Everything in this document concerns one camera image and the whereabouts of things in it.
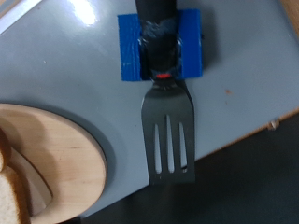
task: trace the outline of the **dark floor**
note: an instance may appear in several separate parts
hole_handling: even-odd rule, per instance
[[[146,187],[84,223],[299,223],[299,115],[197,161],[195,184]]]

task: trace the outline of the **spatula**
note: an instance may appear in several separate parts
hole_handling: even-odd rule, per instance
[[[141,110],[149,182],[190,182],[194,180],[194,111],[191,97],[175,81],[180,72],[177,3],[135,1],[142,27],[142,73],[153,80]]]

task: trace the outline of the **bread slice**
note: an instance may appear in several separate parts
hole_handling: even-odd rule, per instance
[[[21,181],[8,166],[0,172],[0,223],[30,224]]]
[[[0,128],[0,172],[7,166],[11,156],[11,147],[7,136]]]

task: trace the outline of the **blue clamp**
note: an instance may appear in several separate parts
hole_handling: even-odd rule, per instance
[[[181,70],[176,77],[182,80],[202,76],[201,20],[198,9],[178,12],[178,44],[180,46]],[[141,74],[141,28],[137,14],[120,15],[121,80],[149,80]]]

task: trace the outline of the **spatula handle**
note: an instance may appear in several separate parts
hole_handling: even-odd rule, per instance
[[[177,65],[177,1],[135,0],[147,67],[154,79],[173,76]]]

